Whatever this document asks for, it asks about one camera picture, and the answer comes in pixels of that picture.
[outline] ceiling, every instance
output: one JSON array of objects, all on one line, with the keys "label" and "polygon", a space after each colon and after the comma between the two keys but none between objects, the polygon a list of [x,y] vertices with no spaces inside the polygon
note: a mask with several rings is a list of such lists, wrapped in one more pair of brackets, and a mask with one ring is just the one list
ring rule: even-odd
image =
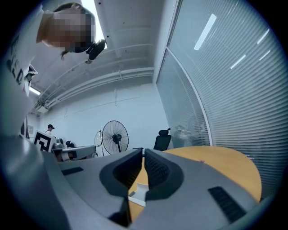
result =
[{"label": "ceiling", "polygon": [[[31,86],[41,95],[29,93],[35,103],[34,111],[39,108],[37,101],[51,107],[54,105],[52,102],[60,102],[67,92],[70,92],[69,95],[73,94],[72,91],[77,92],[74,96],[85,90],[83,85],[91,85],[92,82],[96,87],[97,82],[101,83],[98,79],[108,82],[109,79],[115,81],[133,75],[153,75],[154,50],[164,1],[94,2],[107,49],[88,65],[84,63],[88,59],[85,52],[68,53],[61,60],[61,49],[37,44],[31,64],[39,74],[33,77]],[[62,3],[59,0],[46,1],[43,10],[52,11]]]}]

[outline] desk surface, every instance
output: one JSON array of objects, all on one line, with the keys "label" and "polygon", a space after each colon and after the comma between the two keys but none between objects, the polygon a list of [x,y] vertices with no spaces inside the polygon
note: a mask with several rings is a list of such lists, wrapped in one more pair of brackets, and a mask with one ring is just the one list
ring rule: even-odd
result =
[{"label": "desk surface", "polygon": [[[229,148],[217,146],[192,146],[166,150],[180,157],[191,160],[204,161],[212,166],[238,185],[242,186],[259,202],[261,198],[261,178],[255,164],[244,154]],[[129,193],[137,190],[137,183],[148,184],[148,176],[144,168],[144,158],[142,169],[129,189]],[[132,220],[141,213],[144,207],[129,201]]]}]

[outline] ceiling light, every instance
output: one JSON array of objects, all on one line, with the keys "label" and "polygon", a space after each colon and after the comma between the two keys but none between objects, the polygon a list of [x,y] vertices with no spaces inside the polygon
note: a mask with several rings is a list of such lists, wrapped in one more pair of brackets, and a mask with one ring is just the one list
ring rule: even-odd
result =
[{"label": "ceiling light", "polygon": [[208,20],[208,22],[207,22],[204,30],[202,31],[202,34],[200,35],[200,37],[199,37],[196,45],[194,46],[194,49],[195,49],[195,50],[199,50],[199,49],[200,49],[202,43],[203,43],[204,40],[206,39],[209,31],[211,30],[211,28],[212,28],[212,26],[213,26],[216,18],[217,18],[217,17],[216,17],[214,14],[211,14],[211,16],[210,16],[210,18],[209,18],[209,20]]},{"label": "ceiling light", "polygon": [[267,52],[267,53],[265,53],[260,59],[259,59],[259,61],[261,61],[267,54],[269,54],[270,53],[270,50]]},{"label": "ceiling light", "polygon": [[246,54],[244,54],[233,66],[230,67],[230,69],[233,69],[239,62],[241,62],[246,57]]},{"label": "ceiling light", "polygon": [[30,90],[31,92],[33,92],[33,93],[36,93],[37,95],[40,95],[40,91],[32,88],[31,86],[30,86],[29,90]]},{"label": "ceiling light", "polygon": [[93,13],[95,16],[95,20],[96,20],[96,23],[95,23],[95,41],[98,42],[100,39],[104,39],[103,32],[102,32],[100,22],[98,19],[94,0],[81,0],[81,2],[82,2],[82,6],[84,6],[89,11],[91,11],[91,13]]},{"label": "ceiling light", "polygon": [[263,34],[263,36],[259,39],[259,41],[257,41],[257,44],[259,44],[259,43],[265,38],[265,36],[268,34],[269,30],[270,30],[270,29],[268,29],[268,30],[265,32],[265,34]]}]

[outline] white wall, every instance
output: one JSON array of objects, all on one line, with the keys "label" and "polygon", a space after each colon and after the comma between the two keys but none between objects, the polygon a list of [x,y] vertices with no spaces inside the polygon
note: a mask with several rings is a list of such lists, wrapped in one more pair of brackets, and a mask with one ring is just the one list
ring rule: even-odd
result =
[{"label": "white wall", "polygon": [[177,3],[178,0],[165,0],[164,2],[154,57],[154,83],[156,83],[157,77],[159,75],[162,59],[164,57],[165,48],[169,37],[169,29],[172,25],[172,19]]},{"label": "white wall", "polygon": [[128,132],[128,149],[153,148],[159,130],[169,127],[158,90],[151,82],[150,77],[125,80],[72,97],[42,115],[40,128],[45,131],[52,124],[57,138],[86,146],[94,145],[95,134],[107,122],[117,120]]},{"label": "white wall", "polygon": [[29,134],[30,140],[33,140],[36,130],[39,129],[40,118],[37,117],[35,114],[29,113],[27,116],[27,123],[28,125],[33,126],[33,134]]}]

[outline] person in background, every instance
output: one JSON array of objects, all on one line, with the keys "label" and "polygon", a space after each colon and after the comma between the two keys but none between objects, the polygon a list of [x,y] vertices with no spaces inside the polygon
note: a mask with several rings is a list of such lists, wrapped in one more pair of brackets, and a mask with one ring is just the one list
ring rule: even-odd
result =
[{"label": "person in background", "polygon": [[86,51],[95,38],[95,16],[78,3],[66,3],[53,12],[37,7],[20,25],[0,63],[0,135],[27,135],[27,114],[33,108],[28,98],[26,76],[34,59],[36,44],[68,52]]},{"label": "person in background", "polygon": [[52,130],[55,128],[51,124],[49,124],[47,128],[48,128],[48,130],[46,130],[45,133],[52,136]]}]

